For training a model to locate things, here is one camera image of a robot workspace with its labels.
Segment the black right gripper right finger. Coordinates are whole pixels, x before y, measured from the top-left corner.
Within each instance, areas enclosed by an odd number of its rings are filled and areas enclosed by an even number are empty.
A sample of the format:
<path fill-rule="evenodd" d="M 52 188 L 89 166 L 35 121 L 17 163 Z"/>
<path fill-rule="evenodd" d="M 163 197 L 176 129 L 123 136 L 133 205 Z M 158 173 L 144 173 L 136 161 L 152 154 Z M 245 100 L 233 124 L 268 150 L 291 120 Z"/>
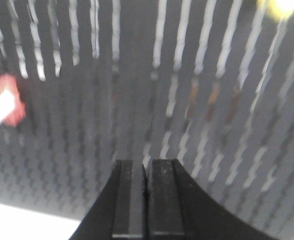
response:
<path fill-rule="evenodd" d="M 148 177 L 151 240 L 270 240 L 212 199 L 177 159 L 154 159 Z"/>

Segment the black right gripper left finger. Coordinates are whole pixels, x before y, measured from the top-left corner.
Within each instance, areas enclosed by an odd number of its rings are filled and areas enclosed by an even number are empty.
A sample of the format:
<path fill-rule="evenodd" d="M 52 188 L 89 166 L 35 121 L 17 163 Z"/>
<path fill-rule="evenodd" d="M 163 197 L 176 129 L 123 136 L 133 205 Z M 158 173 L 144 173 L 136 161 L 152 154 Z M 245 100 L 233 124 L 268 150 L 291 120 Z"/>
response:
<path fill-rule="evenodd" d="M 117 160 L 72 240 L 145 240 L 147 180 L 143 166 Z"/>

